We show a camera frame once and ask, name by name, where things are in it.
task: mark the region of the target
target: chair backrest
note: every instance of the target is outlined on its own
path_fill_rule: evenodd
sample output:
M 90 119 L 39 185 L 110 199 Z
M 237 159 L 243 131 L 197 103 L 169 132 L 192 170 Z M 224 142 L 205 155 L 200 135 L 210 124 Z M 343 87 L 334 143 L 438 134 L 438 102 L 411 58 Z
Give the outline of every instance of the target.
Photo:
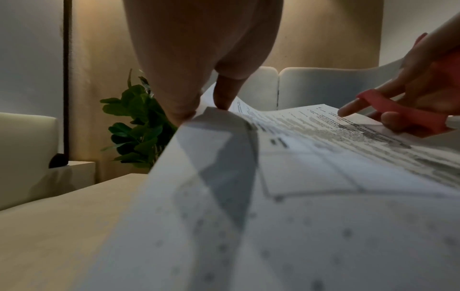
M 203 92 L 214 84 L 216 79 L 217 73 L 213 71 L 211 78 L 203 87 Z M 272 67 L 260 67 L 243 85 L 238 97 L 257 110 L 276 110 L 278 102 L 278 71 Z
M 58 152 L 58 120 L 0 113 L 0 210 L 46 197 L 41 181 Z
M 393 78 L 401 60 L 366 70 L 286 68 L 279 75 L 278 110 L 326 104 L 340 108 Z

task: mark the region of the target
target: black vertical strip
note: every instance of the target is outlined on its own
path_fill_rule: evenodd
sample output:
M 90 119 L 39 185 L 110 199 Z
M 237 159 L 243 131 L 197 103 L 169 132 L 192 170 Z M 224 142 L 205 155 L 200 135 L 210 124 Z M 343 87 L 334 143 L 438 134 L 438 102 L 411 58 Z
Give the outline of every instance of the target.
M 72 26 L 72 0 L 64 1 L 63 43 L 64 43 L 64 155 L 69 158 L 69 77 L 70 77 L 70 32 Z

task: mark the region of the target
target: black object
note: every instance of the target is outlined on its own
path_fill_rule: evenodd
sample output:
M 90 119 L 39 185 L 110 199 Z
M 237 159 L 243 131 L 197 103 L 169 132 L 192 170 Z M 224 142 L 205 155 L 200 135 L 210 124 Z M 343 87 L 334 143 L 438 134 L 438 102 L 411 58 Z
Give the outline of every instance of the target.
M 63 153 L 57 153 L 49 162 L 49 169 L 67 166 L 69 159 Z

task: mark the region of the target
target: potted plant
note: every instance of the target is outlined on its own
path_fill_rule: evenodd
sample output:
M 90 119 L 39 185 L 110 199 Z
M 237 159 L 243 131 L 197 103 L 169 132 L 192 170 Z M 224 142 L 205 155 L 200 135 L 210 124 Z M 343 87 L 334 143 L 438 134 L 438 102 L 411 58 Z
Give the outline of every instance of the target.
M 128 89 L 120 99 L 108 98 L 100 101 L 105 104 L 105 113 L 132 118 L 131 126 L 117 122 L 109 127 L 111 140 L 115 145 L 102 151 L 116 149 L 120 156 L 114 161 L 131 163 L 137 168 L 151 168 L 177 128 L 166 118 L 147 79 L 139 77 L 142 85 L 132 85 L 131 72 L 132 70 L 128 76 Z

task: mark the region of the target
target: red scissors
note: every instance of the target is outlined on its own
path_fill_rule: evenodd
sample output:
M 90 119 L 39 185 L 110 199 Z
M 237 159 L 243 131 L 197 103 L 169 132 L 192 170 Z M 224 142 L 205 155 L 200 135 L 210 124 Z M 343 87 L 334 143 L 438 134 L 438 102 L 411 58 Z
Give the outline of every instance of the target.
M 426 35 L 424 34 L 419 37 L 415 44 L 421 41 Z M 460 88 L 460 49 L 450 52 L 435 62 L 431 70 L 434 74 L 441 74 L 452 86 Z M 385 98 L 375 89 L 364 91 L 357 98 L 366 100 L 380 113 L 398 112 L 408 121 L 428 128 L 434 133 L 442 133 L 449 128 L 460 129 L 460 116 L 449 116 L 406 107 Z

